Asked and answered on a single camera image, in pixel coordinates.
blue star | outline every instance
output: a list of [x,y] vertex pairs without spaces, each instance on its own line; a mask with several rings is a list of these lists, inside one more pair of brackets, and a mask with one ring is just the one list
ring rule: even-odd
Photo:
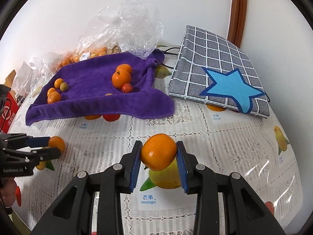
[[247,84],[239,68],[227,74],[203,68],[213,81],[208,88],[200,93],[201,96],[217,96],[232,98],[239,111],[249,113],[252,110],[252,99],[263,96],[264,92]]

brown wooden door frame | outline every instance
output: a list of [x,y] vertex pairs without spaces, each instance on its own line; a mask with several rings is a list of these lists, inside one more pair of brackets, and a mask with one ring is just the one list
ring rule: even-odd
[[227,39],[240,48],[245,28],[247,0],[232,0]]

purple fabric tray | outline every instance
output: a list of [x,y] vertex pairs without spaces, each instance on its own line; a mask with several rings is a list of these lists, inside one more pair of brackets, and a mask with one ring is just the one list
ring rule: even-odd
[[[67,65],[42,88],[29,107],[26,125],[41,120],[103,114],[125,114],[142,119],[171,116],[175,110],[173,100],[152,87],[156,62],[163,60],[164,54],[155,50],[146,60],[124,52]],[[112,85],[111,77],[122,63],[133,68],[132,93],[124,94]],[[54,87],[58,78],[68,84],[68,91],[62,93],[58,90],[62,100],[48,104],[47,91]]]

metal screw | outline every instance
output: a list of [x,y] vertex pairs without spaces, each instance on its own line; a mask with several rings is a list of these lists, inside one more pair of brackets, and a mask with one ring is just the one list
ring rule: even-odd
[[232,178],[233,178],[233,179],[240,179],[240,178],[241,178],[241,176],[240,176],[240,174],[239,174],[239,173],[234,172],[234,173],[232,173]]
[[121,164],[114,164],[113,165],[113,169],[115,169],[115,170],[120,170],[122,168],[123,168],[123,165],[121,165]]
[[80,179],[84,178],[85,176],[87,175],[87,173],[85,171],[80,171],[78,174],[77,174],[77,177],[79,177]]
[[205,166],[203,164],[197,164],[196,165],[196,169],[198,170],[204,170],[205,169]]

tablecloth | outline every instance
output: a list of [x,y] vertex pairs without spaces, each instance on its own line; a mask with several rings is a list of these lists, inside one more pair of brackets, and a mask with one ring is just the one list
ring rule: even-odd
[[[176,57],[166,55],[164,63],[174,67]],[[155,88],[167,93],[170,77],[156,78]],[[102,172],[118,163],[132,150],[136,140],[143,143],[151,135],[166,133],[182,140],[187,152],[214,172],[239,172],[264,201],[271,201],[275,217],[284,228],[302,205],[302,188],[297,162],[291,145],[278,155],[274,127],[282,126],[271,110],[268,119],[236,113],[213,111],[206,104],[175,99],[175,114],[162,119],[137,119],[121,115],[115,122],[104,119],[87,121],[83,117],[40,121],[25,125],[25,114],[36,96],[28,96],[19,109],[10,133],[32,136],[60,136],[67,144],[59,160],[53,160],[55,171],[34,170],[30,177],[16,178],[22,192],[22,206],[13,206],[30,228],[36,225],[62,189],[81,170]],[[195,207],[165,210],[139,210],[139,187],[131,195],[121,195],[125,234],[191,234]],[[219,195],[220,206],[223,205]],[[95,200],[93,219],[96,220]],[[223,208],[220,207],[221,234],[224,234]]]

